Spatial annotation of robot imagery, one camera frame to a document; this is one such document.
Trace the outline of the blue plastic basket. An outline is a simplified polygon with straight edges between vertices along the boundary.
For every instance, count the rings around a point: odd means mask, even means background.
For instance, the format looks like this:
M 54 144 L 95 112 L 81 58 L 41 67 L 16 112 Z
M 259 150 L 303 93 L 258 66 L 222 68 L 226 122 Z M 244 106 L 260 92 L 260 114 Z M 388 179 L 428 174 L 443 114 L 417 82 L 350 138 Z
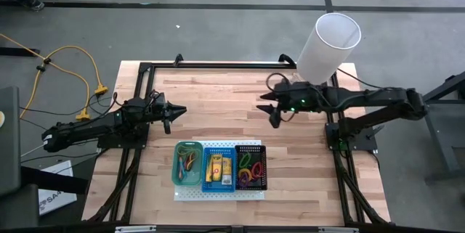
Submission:
M 206 178 L 206 165 L 209 155 L 222 154 L 222 158 L 232 159 L 232 184 L 222 185 L 222 180 L 213 181 L 210 183 L 205 182 Z M 234 192 L 235 191 L 235 175 L 236 175 L 236 152 L 234 148 L 213 148 L 207 147 L 203 150 L 203 170 L 202 170 L 202 192 Z

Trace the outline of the yellow crayon box red mark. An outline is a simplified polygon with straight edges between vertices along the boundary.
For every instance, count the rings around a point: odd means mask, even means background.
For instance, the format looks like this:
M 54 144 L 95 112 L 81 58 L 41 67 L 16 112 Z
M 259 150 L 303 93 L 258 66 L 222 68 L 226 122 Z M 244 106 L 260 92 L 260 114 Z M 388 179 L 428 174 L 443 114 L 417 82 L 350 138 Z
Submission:
M 212 180 L 220 181 L 222 179 L 222 154 L 211 156 Z

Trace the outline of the black plastic basket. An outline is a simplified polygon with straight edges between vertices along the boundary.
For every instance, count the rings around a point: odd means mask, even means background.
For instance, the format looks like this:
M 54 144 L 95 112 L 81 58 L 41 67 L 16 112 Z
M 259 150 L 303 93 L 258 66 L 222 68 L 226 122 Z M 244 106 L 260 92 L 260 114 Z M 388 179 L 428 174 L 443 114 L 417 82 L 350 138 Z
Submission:
M 249 191 L 265 191 L 267 190 L 267 155 L 266 155 L 266 147 L 264 145 L 236 145 L 236 175 L 235 175 L 235 189 L 236 190 L 249 190 Z M 250 152 L 251 153 L 251 162 L 249 163 L 247 169 L 251 170 L 251 167 L 256 162 L 262 163 L 263 168 L 263 176 L 258 179 L 250 180 L 247 187 L 239 187 L 238 181 L 238 172 L 240 169 L 238 167 L 240 157 L 243 153 Z

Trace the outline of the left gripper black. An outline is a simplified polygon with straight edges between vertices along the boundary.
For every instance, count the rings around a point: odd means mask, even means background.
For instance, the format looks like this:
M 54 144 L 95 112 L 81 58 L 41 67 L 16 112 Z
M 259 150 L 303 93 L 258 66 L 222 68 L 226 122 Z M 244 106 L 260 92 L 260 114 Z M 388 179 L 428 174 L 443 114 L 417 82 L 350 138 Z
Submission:
M 169 109 L 168 102 L 165 100 L 164 93 L 158 91 L 151 91 L 149 94 L 150 102 L 147 107 L 147 121 L 150 124 L 154 124 L 156 121 L 160 121 L 163 124 L 165 134 L 171 133 L 171 120 L 175 120 L 184 112 L 187 111 L 185 106 L 170 104 L 171 110 Z

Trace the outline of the grey laptop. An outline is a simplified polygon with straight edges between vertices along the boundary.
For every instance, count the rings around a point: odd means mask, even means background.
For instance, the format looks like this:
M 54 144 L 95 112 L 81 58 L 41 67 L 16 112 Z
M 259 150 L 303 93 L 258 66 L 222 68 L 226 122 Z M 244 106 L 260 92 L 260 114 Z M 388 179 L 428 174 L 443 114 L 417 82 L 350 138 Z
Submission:
M 21 185 L 19 121 L 19 89 L 0 89 L 0 197 Z

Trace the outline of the white printed paper box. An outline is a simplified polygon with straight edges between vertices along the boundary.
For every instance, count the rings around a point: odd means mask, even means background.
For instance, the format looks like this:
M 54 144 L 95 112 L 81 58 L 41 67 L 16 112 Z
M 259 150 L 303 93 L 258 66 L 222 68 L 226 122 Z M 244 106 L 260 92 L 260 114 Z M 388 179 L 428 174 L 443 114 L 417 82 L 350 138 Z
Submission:
M 42 171 L 48 173 L 57 173 L 63 176 L 73 176 L 73 169 L 71 168 L 70 160 L 58 163 L 48 168 L 44 168 Z M 40 216 L 77 201 L 77 196 L 74 193 L 66 193 L 48 189 L 38 189 L 38 196 Z

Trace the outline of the white shade table lamp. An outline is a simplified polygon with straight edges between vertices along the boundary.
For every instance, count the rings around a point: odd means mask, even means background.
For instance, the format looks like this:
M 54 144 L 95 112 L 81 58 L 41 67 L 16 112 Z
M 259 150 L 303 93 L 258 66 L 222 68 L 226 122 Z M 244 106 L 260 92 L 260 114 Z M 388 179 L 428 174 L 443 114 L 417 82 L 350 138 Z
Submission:
M 360 43 L 360 26 L 351 17 L 328 13 L 319 17 L 296 62 L 297 73 L 312 84 L 328 81 Z

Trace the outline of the green plastic tray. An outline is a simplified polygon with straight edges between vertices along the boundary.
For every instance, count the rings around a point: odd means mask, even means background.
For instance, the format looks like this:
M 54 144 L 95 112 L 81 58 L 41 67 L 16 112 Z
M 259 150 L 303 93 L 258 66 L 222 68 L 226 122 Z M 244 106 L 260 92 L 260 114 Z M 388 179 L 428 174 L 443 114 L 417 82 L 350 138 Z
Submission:
M 193 163 L 191 170 L 186 171 L 187 175 L 182 181 L 178 179 L 178 167 L 179 167 L 179 163 L 184 164 L 187 155 L 177 154 L 177 147 L 180 145 L 184 145 L 187 147 L 194 147 L 198 150 L 196 152 L 198 156 L 195 162 Z M 172 170 L 171 170 L 171 180 L 175 185 L 195 186 L 195 185 L 200 184 L 202 167 L 203 167 L 203 146 L 200 142 L 190 142 L 190 141 L 178 142 L 174 148 L 174 154 L 173 154 L 172 160 L 173 160 L 173 163 L 172 163 Z

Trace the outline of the person's shoe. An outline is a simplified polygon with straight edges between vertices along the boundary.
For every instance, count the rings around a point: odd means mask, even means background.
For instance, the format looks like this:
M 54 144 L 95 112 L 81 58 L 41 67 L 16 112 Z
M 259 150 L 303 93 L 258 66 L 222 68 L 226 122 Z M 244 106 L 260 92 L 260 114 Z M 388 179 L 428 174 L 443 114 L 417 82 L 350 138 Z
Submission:
M 43 2 L 39 0 L 16 0 L 20 5 L 29 8 L 33 11 L 40 11 L 42 10 L 45 5 Z

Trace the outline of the black aluminium table frame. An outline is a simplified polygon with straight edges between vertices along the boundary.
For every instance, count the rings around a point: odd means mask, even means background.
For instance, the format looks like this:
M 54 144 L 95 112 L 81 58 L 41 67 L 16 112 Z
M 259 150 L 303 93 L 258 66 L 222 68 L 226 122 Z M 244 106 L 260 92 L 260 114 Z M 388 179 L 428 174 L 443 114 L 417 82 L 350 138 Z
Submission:
M 133 184 L 123 192 L 118 216 L 154 226 L 341 226 L 344 223 L 333 154 L 326 146 L 327 116 L 300 113 L 273 128 L 256 108 L 267 84 L 292 69 L 278 62 L 123 61 L 115 89 L 133 96 L 138 75 L 152 75 L 154 87 L 187 112 L 171 133 L 155 123 L 141 152 Z M 264 200 L 175 201 L 171 167 L 180 141 L 261 140 L 267 148 L 268 188 Z

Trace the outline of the white perforated metal shelf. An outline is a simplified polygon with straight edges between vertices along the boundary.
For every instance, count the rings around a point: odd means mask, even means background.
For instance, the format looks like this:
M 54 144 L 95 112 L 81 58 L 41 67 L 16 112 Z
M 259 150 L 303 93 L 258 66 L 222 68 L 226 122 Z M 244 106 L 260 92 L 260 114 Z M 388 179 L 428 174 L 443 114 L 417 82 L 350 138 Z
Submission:
M 261 145 L 261 140 L 206 140 L 199 141 L 204 148 L 234 148 L 235 145 Z M 195 186 L 174 186 L 175 201 L 246 201 L 264 200 L 264 190 L 236 190 L 234 192 L 202 192 L 201 184 Z

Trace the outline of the red rubber band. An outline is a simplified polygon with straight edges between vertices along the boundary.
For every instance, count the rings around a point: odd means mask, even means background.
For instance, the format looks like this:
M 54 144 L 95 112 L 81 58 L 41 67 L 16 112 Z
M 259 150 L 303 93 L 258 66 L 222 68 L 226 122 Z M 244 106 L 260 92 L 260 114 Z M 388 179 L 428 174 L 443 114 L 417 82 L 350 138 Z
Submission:
M 195 162 L 198 154 L 196 152 L 191 152 L 185 159 L 184 167 L 186 171 L 190 171 L 193 163 Z

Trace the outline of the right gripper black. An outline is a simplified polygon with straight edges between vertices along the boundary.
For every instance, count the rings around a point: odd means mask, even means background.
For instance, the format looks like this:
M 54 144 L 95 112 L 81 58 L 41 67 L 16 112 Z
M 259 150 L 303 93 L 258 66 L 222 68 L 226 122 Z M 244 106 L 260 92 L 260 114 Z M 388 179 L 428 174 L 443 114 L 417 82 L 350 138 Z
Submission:
M 307 82 L 275 84 L 274 91 L 263 94 L 260 99 L 277 101 L 278 111 L 283 112 L 317 112 L 323 111 L 323 95 L 320 90 Z M 273 105 L 257 105 L 257 109 L 272 115 L 276 112 Z

